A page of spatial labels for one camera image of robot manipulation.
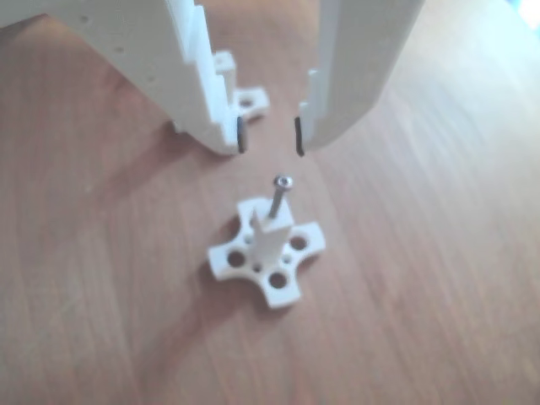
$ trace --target screw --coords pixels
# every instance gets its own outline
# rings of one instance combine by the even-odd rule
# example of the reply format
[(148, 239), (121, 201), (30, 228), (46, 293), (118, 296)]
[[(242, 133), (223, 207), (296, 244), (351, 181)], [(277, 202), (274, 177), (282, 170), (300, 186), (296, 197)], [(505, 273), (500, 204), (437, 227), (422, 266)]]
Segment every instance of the screw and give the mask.
[(293, 188), (293, 179), (287, 175), (278, 175), (273, 180), (273, 184), (276, 187), (276, 192), (273, 194), (272, 206), (268, 213), (269, 218), (276, 218), (279, 211), (279, 206), (284, 198), (284, 193), (289, 192)]

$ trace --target white plastic part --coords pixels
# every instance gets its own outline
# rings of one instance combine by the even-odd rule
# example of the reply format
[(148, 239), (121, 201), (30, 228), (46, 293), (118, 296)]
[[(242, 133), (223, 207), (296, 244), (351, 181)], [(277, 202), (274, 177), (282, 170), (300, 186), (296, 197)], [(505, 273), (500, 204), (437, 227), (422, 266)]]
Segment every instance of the white plastic part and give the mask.
[(235, 103), (234, 60), (229, 90), (216, 72), (202, 6), (193, 0), (8, 0), (0, 5), (0, 27), (43, 13), (76, 31), (159, 105), (177, 132), (189, 132), (218, 154), (239, 153), (237, 118), (250, 114)]
[(213, 60), (216, 73), (223, 75), (225, 79), (229, 104), (238, 111), (238, 115), (244, 121), (266, 115), (270, 107), (270, 101), (264, 88), (236, 88), (236, 63), (232, 53), (230, 51), (216, 52)]
[(318, 69), (300, 104), (297, 150), (341, 136), (375, 104), (424, 0), (321, 0)]
[[(286, 199), (274, 219), (268, 217), (271, 205), (272, 199), (264, 197), (240, 202), (238, 235), (208, 249), (208, 260), (217, 280), (250, 280), (264, 293), (268, 306), (277, 309), (300, 298), (297, 267), (307, 257), (323, 251), (326, 242), (319, 224), (294, 225)], [(234, 262), (235, 255), (243, 260)]]

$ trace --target mounting hole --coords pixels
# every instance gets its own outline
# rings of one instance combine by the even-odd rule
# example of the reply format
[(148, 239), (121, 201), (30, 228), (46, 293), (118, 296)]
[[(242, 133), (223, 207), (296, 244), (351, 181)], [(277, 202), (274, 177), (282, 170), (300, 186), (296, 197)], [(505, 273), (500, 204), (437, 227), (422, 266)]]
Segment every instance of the mounting hole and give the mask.
[(295, 236), (289, 240), (289, 244), (296, 251), (303, 251), (307, 246), (307, 240), (302, 236)]
[(240, 107), (250, 108), (252, 105), (253, 105), (252, 99), (245, 98), (245, 99), (240, 100)]
[(272, 273), (268, 282), (275, 289), (282, 289), (287, 285), (287, 278), (282, 273)]
[(246, 262), (246, 257), (244, 256), (244, 253), (240, 251), (232, 251), (227, 256), (227, 262), (231, 267), (242, 267)]

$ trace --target small white bracket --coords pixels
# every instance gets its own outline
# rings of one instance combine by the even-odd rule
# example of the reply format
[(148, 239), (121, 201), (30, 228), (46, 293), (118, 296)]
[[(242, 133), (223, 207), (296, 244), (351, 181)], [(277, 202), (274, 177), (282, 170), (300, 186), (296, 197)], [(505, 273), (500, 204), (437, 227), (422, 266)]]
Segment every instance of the small white bracket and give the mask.
[(236, 62), (230, 51), (218, 51), (213, 55), (213, 65), (217, 74), (225, 79), (227, 101), (238, 111), (245, 122), (265, 116), (270, 108), (270, 100), (263, 87), (236, 88)]
[(228, 243), (208, 249), (218, 281), (245, 278), (257, 284), (272, 309), (293, 304), (300, 296), (296, 270), (301, 262), (326, 248), (318, 223), (294, 225), (283, 199), (275, 218), (272, 199), (252, 198), (238, 204), (240, 231)]

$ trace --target black rubber pad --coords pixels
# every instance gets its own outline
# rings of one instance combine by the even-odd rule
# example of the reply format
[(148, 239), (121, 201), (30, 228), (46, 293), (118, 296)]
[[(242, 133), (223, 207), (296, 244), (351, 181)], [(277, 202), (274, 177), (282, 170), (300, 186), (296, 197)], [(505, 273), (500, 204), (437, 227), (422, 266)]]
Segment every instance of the black rubber pad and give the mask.
[(301, 157), (305, 155), (305, 152), (304, 148), (302, 148), (302, 126), (300, 125), (299, 116), (294, 119), (294, 129), (296, 131), (296, 153)]

